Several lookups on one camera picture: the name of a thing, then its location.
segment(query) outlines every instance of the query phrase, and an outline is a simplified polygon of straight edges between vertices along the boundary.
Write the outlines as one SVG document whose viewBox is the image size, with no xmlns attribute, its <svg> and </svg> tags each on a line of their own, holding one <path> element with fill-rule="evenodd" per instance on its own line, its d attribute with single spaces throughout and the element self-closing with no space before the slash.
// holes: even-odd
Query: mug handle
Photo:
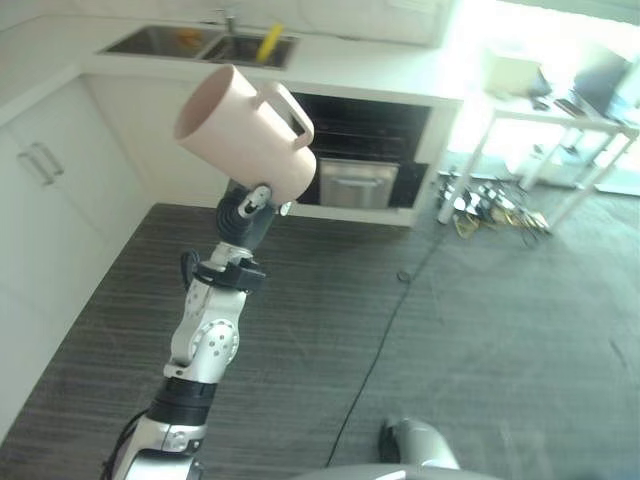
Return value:
<svg viewBox="0 0 640 480">
<path fill-rule="evenodd" d="M 278 82 L 270 82 L 263 86 L 253 98 L 253 107 L 257 110 L 264 102 L 268 102 L 271 99 L 279 98 L 288 107 L 291 115 L 302 126 L 304 132 L 302 132 L 294 141 L 293 149 L 298 150 L 306 147 L 313 141 L 314 128 L 311 119 L 302 109 L 300 104 L 293 98 L 293 95 L 285 88 L 284 85 Z"/>
</svg>

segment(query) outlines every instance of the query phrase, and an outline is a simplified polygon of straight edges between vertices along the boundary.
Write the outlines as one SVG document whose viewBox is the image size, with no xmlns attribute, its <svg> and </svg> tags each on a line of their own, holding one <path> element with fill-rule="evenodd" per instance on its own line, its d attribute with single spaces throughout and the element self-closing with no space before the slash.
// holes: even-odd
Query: white table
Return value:
<svg viewBox="0 0 640 480">
<path fill-rule="evenodd" d="M 454 211 L 454 202 L 467 188 L 471 172 L 480 162 L 484 146 L 489 139 L 489 135 L 491 134 L 496 121 L 499 119 L 525 120 L 549 125 L 561 125 L 566 128 L 563 138 L 561 138 L 560 141 L 547 152 L 542 161 L 535 168 L 531 169 L 523 176 L 520 181 L 520 187 L 524 190 L 529 190 L 536 183 L 540 173 L 549 164 L 553 155 L 562 146 L 563 141 L 573 128 L 605 132 L 608 134 L 605 140 L 587 159 L 590 162 L 600 155 L 611 144 L 611 142 L 613 142 L 618 134 L 622 133 L 627 137 L 627 141 L 613 156 L 611 161 L 606 166 L 595 170 L 591 175 L 589 175 L 584 182 L 578 186 L 578 191 L 570 195 L 562 205 L 549 215 L 549 218 L 547 219 L 549 231 L 553 231 L 558 224 L 594 190 L 595 184 L 600 182 L 615 167 L 618 159 L 620 159 L 631 144 L 635 142 L 638 134 L 640 133 L 640 126 L 638 125 L 622 125 L 608 120 L 593 111 L 587 111 L 586 116 L 573 117 L 558 108 L 552 102 L 547 102 L 550 106 L 550 109 L 547 111 L 534 110 L 531 106 L 531 102 L 525 98 L 497 100 L 489 97 L 488 95 L 483 95 L 474 99 L 473 102 L 478 105 L 478 108 L 488 108 L 489 121 L 482 138 L 462 168 L 461 174 L 453 187 L 453 193 L 449 199 L 443 203 L 442 208 L 438 213 L 438 221 L 440 223 L 448 223 L 451 219 Z"/>
</svg>

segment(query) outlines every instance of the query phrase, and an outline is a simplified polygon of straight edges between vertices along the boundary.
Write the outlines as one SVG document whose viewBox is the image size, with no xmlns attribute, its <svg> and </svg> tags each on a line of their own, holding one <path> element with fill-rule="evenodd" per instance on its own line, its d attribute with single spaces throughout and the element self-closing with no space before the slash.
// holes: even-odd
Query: faucet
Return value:
<svg viewBox="0 0 640 480">
<path fill-rule="evenodd" d="M 224 23 L 227 26 L 227 33 L 229 35 L 236 34 L 236 16 L 233 13 L 233 10 L 228 8 L 216 8 L 216 12 L 224 15 Z"/>
</svg>

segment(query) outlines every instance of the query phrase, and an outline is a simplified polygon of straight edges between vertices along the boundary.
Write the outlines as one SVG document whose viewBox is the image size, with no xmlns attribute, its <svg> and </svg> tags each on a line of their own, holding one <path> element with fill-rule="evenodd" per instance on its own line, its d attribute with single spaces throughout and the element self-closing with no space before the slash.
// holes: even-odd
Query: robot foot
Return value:
<svg viewBox="0 0 640 480">
<path fill-rule="evenodd" d="M 428 423 L 410 417 L 385 420 L 378 452 L 382 463 L 460 469 L 442 434 Z"/>
</svg>

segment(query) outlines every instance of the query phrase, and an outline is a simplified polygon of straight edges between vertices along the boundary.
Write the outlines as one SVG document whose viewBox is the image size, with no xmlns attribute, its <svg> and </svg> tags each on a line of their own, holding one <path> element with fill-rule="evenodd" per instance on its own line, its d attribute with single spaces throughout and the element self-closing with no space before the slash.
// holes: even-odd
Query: dark gray carpet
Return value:
<svg viewBox="0 0 640 480">
<path fill-rule="evenodd" d="M 258 250 L 269 280 L 248 299 L 210 414 L 207 478 L 322 467 L 405 293 L 333 464 L 375 461 L 395 413 L 431 422 L 481 473 L 640 477 L 639 208 L 593 197 L 534 249 L 512 231 L 462 240 L 433 211 L 413 231 L 278 220 Z M 0 478 L 98 477 L 159 384 L 184 298 L 179 252 L 207 253 L 212 223 L 210 209 L 150 212 L 16 421 Z M 429 252 L 410 287 L 396 279 Z"/>
</svg>

